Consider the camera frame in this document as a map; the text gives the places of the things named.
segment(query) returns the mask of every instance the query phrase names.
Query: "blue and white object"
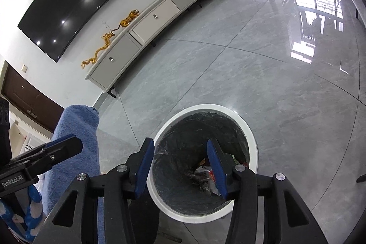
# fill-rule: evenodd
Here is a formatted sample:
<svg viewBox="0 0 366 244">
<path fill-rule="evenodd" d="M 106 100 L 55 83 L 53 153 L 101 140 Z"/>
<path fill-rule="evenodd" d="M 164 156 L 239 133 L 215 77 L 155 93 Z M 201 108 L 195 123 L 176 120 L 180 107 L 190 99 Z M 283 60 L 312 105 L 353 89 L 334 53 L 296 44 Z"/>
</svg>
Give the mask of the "blue and white object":
<svg viewBox="0 0 366 244">
<path fill-rule="evenodd" d="M 43 213 L 42 197 L 37 189 L 31 185 L 22 191 L 26 191 L 25 199 L 20 201 L 25 216 L 15 214 L 12 208 L 0 199 L 0 217 L 16 237 L 31 243 L 45 221 L 46 215 Z M 26 230 L 22 227 L 22 223 L 25 223 Z"/>
</svg>

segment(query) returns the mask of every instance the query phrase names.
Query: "golden dragon figurine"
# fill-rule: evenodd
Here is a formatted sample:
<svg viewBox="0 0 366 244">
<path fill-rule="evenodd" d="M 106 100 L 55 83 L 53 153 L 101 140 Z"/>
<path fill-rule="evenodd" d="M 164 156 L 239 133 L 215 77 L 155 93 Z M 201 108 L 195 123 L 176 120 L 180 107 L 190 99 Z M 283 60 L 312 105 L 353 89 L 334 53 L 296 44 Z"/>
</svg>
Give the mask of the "golden dragon figurine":
<svg viewBox="0 0 366 244">
<path fill-rule="evenodd" d="M 138 10 L 133 10 L 129 13 L 129 15 L 127 16 L 127 18 L 123 19 L 120 23 L 119 26 L 114 29 L 111 30 L 110 32 L 106 33 L 105 35 L 101 36 L 102 39 L 104 39 L 104 46 L 99 48 L 97 51 L 95 51 L 94 57 L 93 58 L 89 58 L 88 60 L 85 60 L 81 63 L 81 68 L 84 69 L 84 67 L 91 63 L 94 64 L 97 62 L 98 59 L 98 53 L 102 50 L 105 50 L 109 47 L 110 45 L 110 39 L 115 36 L 115 34 L 113 33 L 113 31 L 119 30 L 120 27 L 127 27 L 132 20 L 134 20 L 138 15 L 140 15 Z"/>
</svg>

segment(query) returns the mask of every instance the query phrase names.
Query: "white tv cabinet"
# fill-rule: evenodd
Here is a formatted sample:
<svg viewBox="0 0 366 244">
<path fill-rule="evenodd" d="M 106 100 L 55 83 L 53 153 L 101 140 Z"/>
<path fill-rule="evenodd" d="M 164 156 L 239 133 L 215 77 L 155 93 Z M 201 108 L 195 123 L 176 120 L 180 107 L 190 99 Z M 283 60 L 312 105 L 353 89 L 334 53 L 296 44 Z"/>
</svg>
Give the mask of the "white tv cabinet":
<svg viewBox="0 0 366 244">
<path fill-rule="evenodd" d="M 140 13 L 89 69 L 85 80 L 108 92 L 130 63 L 169 23 L 197 0 L 156 0 Z"/>
</svg>

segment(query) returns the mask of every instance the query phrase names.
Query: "trash can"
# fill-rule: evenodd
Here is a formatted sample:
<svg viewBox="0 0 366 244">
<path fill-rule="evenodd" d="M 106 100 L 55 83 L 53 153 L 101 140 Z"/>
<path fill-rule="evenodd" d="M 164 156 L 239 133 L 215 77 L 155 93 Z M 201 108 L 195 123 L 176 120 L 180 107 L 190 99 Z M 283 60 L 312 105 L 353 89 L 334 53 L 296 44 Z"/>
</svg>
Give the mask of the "trash can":
<svg viewBox="0 0 366 244">
<path fill-rule="evenodd" d="M 248 124 L 219 105 L 197 105 L 177 113 L 154 138 L 155 155 L 147 185 L 151 198 L 169 217 L 184 223 L 207 223 L 232 211 L 234 201 L 202 191 L 187 172 L 207 158 L 215 137 L 225 153 L 257 172 L 258 150 Z"/>
</svg>

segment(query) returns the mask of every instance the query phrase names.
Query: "white wall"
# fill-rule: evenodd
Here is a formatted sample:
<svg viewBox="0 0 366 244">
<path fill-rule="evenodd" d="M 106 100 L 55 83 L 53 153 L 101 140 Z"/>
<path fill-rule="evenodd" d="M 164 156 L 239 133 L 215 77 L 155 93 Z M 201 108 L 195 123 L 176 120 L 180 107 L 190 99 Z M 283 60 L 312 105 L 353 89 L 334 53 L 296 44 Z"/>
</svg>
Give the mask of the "white wall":
<svg viewBox="0 0 366 244">
<path fill-rule="evenodd" d="M 101 90 L 84 80 L 88 68 L 81 69 L 83 60 L 94 56 L 103 46 L 100 38 L 116 28 L 133 9 L 144 10 L 154 0 L 110 0 L 83 27 L 55 63 L 17 27 L 33 0 L 0 0 L 0 54 L 29 83 L 63 107 L 74 104 L 92 106 Z M 28 67 L 21 72 L 22 65 Z"/>
</svg>

